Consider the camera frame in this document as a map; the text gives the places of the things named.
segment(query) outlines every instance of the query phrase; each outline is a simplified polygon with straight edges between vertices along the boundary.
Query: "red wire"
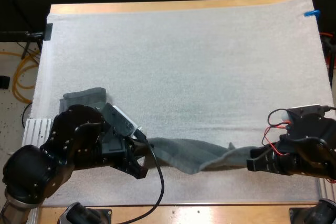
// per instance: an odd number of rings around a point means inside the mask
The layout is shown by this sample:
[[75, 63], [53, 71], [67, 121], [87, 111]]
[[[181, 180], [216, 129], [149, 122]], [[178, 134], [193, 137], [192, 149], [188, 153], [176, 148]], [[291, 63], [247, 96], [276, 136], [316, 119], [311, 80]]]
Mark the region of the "red wire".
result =
[[276, 147], [270, 142], [270, 140], [268, 140], [268, 138], [267, 138], [267, 133], [269, 132], [269, 130], [271, 129], [271, 126], [268, 126], [266, 129], [265, 129], [265, 131], [264, 131], [264, 137], [265, 137], [265, 139], [267, 140], [267, 142], [269, 143], [269, 145], [271, 146], [271, 148], [278, 154], [278, 155], [280, 155], [280, 156], [284, 156], [284, 154], [283, 153], [281, 153], [281, 152], [279, 152], [277, 149], [276, 149]]
[[327, 178], [326, 181], [328, 181], [331, 184], [336, 184], [336, 179], [329, 179], [329, 178]]
[[334, 36], [333, 34], [330, 34], [330, 33], [320, 33], [320, 35], [324, 35], [324, 36], [327, 36], [329, 38], [332, 38]]

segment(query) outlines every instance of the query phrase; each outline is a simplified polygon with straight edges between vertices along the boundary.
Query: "black robotic arm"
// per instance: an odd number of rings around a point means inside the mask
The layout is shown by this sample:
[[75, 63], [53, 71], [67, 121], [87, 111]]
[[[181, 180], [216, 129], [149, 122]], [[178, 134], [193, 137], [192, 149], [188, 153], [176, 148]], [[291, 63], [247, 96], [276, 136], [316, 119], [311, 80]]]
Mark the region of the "black robotic arm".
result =
[[[55, 117], [45, 144], [23, 146], [9, 158], [3, 169], [7, 202], [0, 223], [25, 223], [30, 210], [50, 197], [74, 170], [111, 166], [137, 179], [146, 176], [147, 169], [137, 162], [144, 151], [135, 141], [137, 125], [116, 106], [107, 104], [104, 109], [112, 124], [104, 119], [104, 111], [71, 106]], [[141, 136], [138, 141], [145, 141]]]

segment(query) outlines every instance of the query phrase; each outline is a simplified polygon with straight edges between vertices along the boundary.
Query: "black cable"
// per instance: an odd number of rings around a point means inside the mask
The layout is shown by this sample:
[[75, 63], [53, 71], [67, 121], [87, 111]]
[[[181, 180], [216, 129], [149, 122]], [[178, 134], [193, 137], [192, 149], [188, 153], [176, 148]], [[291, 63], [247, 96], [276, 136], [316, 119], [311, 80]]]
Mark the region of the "black cable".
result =
[[331, 56], [330, 56], [330, 62], [329, 62], [329, 70], [328, 70], [330, 87], [332, 87], [332, 79], [334, 76], [334, 65], [335, 65], [335, 53], [332, 50]]
[[297, 117], [297, 118], [299, 117], [298, 114], [296, 114], [296, 113], [294, 113], [294, 112], [292, 112], [292, 111], [290, 111], [290, 110], [287, 110], [287, 109], [276, 109], [276, 110], [273, 110], [272, 112], [270, 112], [270, 113], [268, 114], [268, 117], [267, 117], [267, 123], [268, 123], [269, 126], [277, 127], [277, 126], [280, 126], [280, 125], [283, 124], [283, 122], [278, 123], [278, 124], [271, 124], [271, 123], [269, 122], [270, 117], [271, 117], [275, 112], [280, 111], [280, 110], [281, 110], [281, 111], [286, 111], [287, 113], [292, 114], [292, 115], [294, 115], [294, 116]]
[[149, 150], [151, 151], [151, 154], [152, 154], [152, 157], [154, 159], [154, 162], [155, 162], [155, 165], [156, 165], [156, 168], [157, 168], [157, 171], [159, 173], [159, 177], [160, 177], [160, 181], [161, 181], [161, 192], [160, 192], [160, 196], [159, 198], [157, 199], [155, 205], [146, 213], [144, 213], [143, 215], [140, 215], [134, 219], [131, 219], [131, 220], [128, 220], [128, 221], [124, 221], [124, 222], [121, 222], [121, 223], [118, 223], [118, 224], [129, 224], [129, 223], [133, 223], [135, 221], [138, 221], [142, 218], [145, 218], [147, 217], [148, 215], [150, 215], [160, 204], [161, 202], [161, 199], [163, 197], [163, 194], [164, 194], [164, 180], [163, 180], [163, 175], [162, 175], [162, 171], [161, 171], [161, 168], [159, 166], [159, 163], [158, 163], [158, 160], [156, 159], [156, 155], [154, 153], [154, 150], [153, 150], [153, 147], [150, 145], [150, 143], [147, 141], [146, 139], [146, 136], [139, 130], [136, 130], [134, 135], [137, 137], [137, 139], [143, 143], [146, 144], [146, 146], [149, 148]]
[[25, 124], [24, 124], [24, 122], [23, 122], [23, 118], [25, 117], [25, 113], [26, 113], [27, 109], [28, 109], [31, 105], [32, 105], [32, 102], [29, 103], [29, 104], [25, 107], [25, 109], [23, 110], [23, 112], [22, 112], [21, 122], [22, 122], [22, 127], [23, 127], [23, 128], [26, 127]]
[[[19, 46], [21, 46], [23, 49], [25, 49], [25, 47], [24, 46], [22, 46], [19, 42], [16, 42]], [[34, 50], [31, 50], [30, 48], [27, 48], [27, 50], [28, 51], [30, 51], [30, 52], [32, 52], [32, 53], [36, 53], [36, 52], [34, 52]]]

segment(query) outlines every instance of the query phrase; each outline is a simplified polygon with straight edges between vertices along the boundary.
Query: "wooden table edge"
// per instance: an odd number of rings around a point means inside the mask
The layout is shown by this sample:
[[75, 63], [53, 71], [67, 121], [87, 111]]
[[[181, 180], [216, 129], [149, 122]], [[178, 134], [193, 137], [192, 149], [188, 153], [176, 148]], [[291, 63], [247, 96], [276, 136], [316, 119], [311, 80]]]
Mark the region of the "wooden table edge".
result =
[[51, 14], [102, 14], [274, 4], [287, 0], [195, 0], [51, 5]]

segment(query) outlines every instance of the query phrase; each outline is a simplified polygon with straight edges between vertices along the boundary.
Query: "electrical wire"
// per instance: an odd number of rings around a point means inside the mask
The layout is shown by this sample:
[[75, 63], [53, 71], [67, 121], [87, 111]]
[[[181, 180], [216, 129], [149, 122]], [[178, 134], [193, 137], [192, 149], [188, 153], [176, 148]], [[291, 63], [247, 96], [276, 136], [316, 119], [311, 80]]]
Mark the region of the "electrical wire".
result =
[[331, 184], [336, 184], [336, 179], [327, 178], [326, 181], [328, 181]]
[[24, 117], [25, 117], [25, 113], [26, 113], [27, 109], [28, 109], [31, 105], [32, 105], [32, 102], [29, 103], [29, 104], [25, 107], [25, 109], [23, 110], [23, 112], [22, 112], [21, 122], [22, 122], [22, 127], [23, 127], [23, 128], [26, 127], [25, 124], [24, 124], [24, 121], [23, 121], [23, 120], [24, 120]]
[[[16, 42], [20, 47], [22, 47], [23, 49], [26, 49], [24, 46], [22, 46], [19, 42]], [[35, 54], [36, 52], [33, 51], [32, 49], [30, 48], [27, 48], [27, 53], [30, 54], [28, 51], [32, 52], [33, 54]]]
[[[39, 65], [39, 62], [36, 61], [34, 59], [34, 56], [36, 56], [38, 54], [38, 52], [34, 52], [33, 54], [28, 54], [27, 57], [25, 57], [17, 66], [14, 76], [13, 76], [13, 82], [12, 82], [12, 93], [13, 96], [20, 102], [22, 103], [31, 103], [32, 101], [28, 98], [25, 98], [18, 90], [17, 86], [19, 86], [22, 89], [33, 89], [35, 87], [35, 85], [31, 85], [31, 86], [24, 86], [21, 83], [19, 83], [18, 79], [19, 77], [25, 73], [26, 71], [28, 71], [29, 69], [32, 68], [36, 68]], [[2, 51], [0, 52], [0, 55], [11, 55], [11, 56], [18, 56], [21, 57], [20, 54], [14, 53], [14, 52], [6, 52], [6, 51]], [[28, 67], [24, 67], [27, 63], [29, 63], [30, 61], [34, 62], [34, 64], [29, 65]]]
[[285, 129], [285, 127], [281, 126], [282, 124], [289, 124], [289, 122], [281, 122], [280, 124], [278, 124], [278, 126], [268, 126], [265, 131], [264, 131], [264, 137], [261, 140], [261, 144], [263, 146], [265, 146], [264, 144], [264, 140], [266, 139], [266, 141], [268, 142], [269, 146], [280, 156], [284, 156], [284, 153], [281, 153], [278, 151], [278, 149], [273, 145], [273, 143], [268, 139], [267, 137], [267, 133], [270, 131], [271, 128], [278, 128], [278, 129]]
[[296, 113], [294, 113], [294, 112], [292, 112], [292, 111], [290, 111], [290, 110], [287, 110], [287, 109], [276, 109], [276, 110], [273, 110], [272, 112], [270, 112], [270, 113], [268, 114], [268, 116], [267, 116], [267, 123], [268, 123], [269, 126], [277, 127], [277, 126], [280, 126], [280, 125], [284, 124], [284, 122], [281, 122], [281, 123], [278, 123], [278, 124], [271, 124], [271, 123], [269, 122], [270, 117], [271, 117], [275, 112], [277, 112], [277, 111], [286, 111], [287, 113], [289, 113], [289, 114], [295, 116], [296, 118], [299, 117], [298, 114], [296, 114]]
[[334, 37], [334, 35], [331, 34], [331, 33], [320, 33], [320, 35], [321, 35], [321, 36], [327, 36], [327, 37], [329, 37], [329, 38]]
[[160, 204], [161, 202], [161, 199], [163, 197], [163, 194], [164, 194], [164, 179], [163, 179], [163, 175], [162, 175], [162, 171], [161, 171], [161, 168], [160, 168], [160, 165], [158, 163], [158, 160], [156, 159], [156, 155], [154, 153], [154, 150], [153, 150], [153, 147], [150, 145], [150, 143], [147, 141], [147, 139], [145, 138], [144, 134], [143, 133], [139, 133], [139, 130], [136, 130], [136, 132], [134, 133], [134, 135], [138, 138], [138, 140], [141, 140], [143, 143], [146, 144], [146, 146], [149, 148], [150, 152], [151, 152], [151, 155], [154, 159], [154, 162], [155, 162], [155, 165], [156, 165], [156, 169], [159, 173], [159, 177], [160, 177], [160, 182], [161, 182], [161, 192], [160, 192], [160, 195], [159, 195], [159, 198], [157, 199], [155, 205], [149, 210], [147, 211], [146, 213], [134, 218], [134, 219], [131, 219], [131, 220], [128, 220], [128, 221], [124, 221], [124, 222], [121, 222], [121, 223], [118, 223], [118, 224], [129, 224], [129, 223], [133, 223], [135, 221], [138, 221], [140, 219], [143, 219], [145, 217], [147, 217], [148, 215], [150, 215]]

